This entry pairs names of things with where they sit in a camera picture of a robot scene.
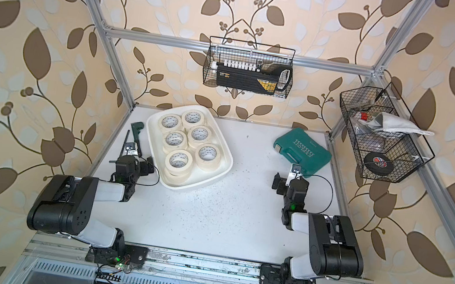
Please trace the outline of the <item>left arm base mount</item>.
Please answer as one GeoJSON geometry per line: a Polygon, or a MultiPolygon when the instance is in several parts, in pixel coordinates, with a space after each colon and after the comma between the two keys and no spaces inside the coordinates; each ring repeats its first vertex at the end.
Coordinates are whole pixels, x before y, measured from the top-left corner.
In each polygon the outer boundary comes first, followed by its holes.
{"type": "Polygon", "coordinates": [[[148,253],[149,248],[131,244],[125,244],[121,248],[90,247],[85,256],[85,261],[110,267],[122,264],[141,268],[147,260],[148,253]]]}

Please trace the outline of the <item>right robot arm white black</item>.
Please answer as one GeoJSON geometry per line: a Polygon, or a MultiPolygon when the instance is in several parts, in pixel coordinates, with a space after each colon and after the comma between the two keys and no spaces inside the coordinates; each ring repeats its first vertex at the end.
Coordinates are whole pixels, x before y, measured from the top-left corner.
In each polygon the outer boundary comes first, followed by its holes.
{"type": "Polygon", "coordinates": [[[288,257],[279,268],[283,280],[306,281],[317,278],[358,278],[364,271],[352,222],[346,216],[328,216],[305,209],[309,182],[301,166],[291,165],[288,176],[273,178],[272,188],[283,198],[282,224],[308,236],[307,253],[288,257]]]}

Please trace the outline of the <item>white plastic storage tray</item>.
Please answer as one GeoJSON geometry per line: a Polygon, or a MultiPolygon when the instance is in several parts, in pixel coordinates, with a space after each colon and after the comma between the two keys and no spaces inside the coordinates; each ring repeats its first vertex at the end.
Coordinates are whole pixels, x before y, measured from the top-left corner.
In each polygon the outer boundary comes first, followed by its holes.
{"type": "Polygon", "coordinates": [[[217,122],[215,121],[215,118],[212,116],[210,110],[208,110],[206,107],[203,106],[184,106],[180,108],[172,108],[168,110],[164,110],[162,112],[157,112],[154,115],[150,116],[147,120],[146,123],[146,128],[147,128],[147,134],[148,134],[148,140],[149,140],[149,145],[150,149],[152,152],[152,158],[154,159],[154,164],[157,166],[159,169],[160,173],[160,182],[161,184],[169,188],[173,191],[186,191],[186,190],[192,190],[200,187],[205,187],[209,184],[214,183],[217,180],[221,180],[222,177],[224,177],[226,174],[228,174],[233,167],[233,155],[230,152],[230,149],[228,147],[228,144],[224,138],[224,135],[222,134],[217,122]],[[204,113],[205,116],[205,123],[203,125],[209,127],[209,129],[212,132],[213,138],[210,140],[210,142],[206,144],[214,144],[215,146],[219,147],[221,152],[222,152],[222,158],[221,158],[221,165],[219,168],[214,171],[214,172],[204,172],[201,170],[197,165],[195,161],[195,152],[197,149],[192,149],[188,145],[188,148],[186,149],[189,151],[192,156],[193,156],[193,170],[191,172],[190,178],[186,181],[184,185],[181,186],[175,186],[175,185],[170,185],[168,181],[165,179],[165,173],[164,173],[164,160],[168,154],[165,154],[163,149],[162,149],[162,144],[163,144],[163,137],[165,134],[161,133],[158,122],[160,117],[174,113],[175,115],[179,115],[180,117],[184,112],[188,110],[193,110],[197,109],[204,113]]]}

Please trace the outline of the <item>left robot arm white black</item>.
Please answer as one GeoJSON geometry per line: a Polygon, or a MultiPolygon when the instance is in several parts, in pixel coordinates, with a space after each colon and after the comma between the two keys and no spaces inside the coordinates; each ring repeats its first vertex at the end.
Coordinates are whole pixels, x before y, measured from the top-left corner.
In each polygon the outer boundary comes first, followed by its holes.
{"type": "Polygon", "coordinates": [[[124,141],[120,156],[112,162],[115,170],[109,180],[89,176],[53,176],[28,213],[28,228],[71,236],[93,248],[123,256],[123,231],[99,221],[92,210],[99,202],[129,201],[140,177],[155,172],[152,158],[144,158],[140,148],[142,129],[143,124],[138,123],[132,133],[133,141],[124,141]]]}

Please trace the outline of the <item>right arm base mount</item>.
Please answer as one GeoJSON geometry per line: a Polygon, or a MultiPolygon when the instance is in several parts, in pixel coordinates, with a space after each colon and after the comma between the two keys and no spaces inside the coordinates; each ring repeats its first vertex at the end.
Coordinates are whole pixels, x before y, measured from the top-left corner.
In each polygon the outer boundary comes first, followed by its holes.
{"type": "Polygon", "coordinates": [[[260,265],[259,284],[316,284],[311,280],[293,278],[286,265],[277,266],[268,263],[260,265]]]}

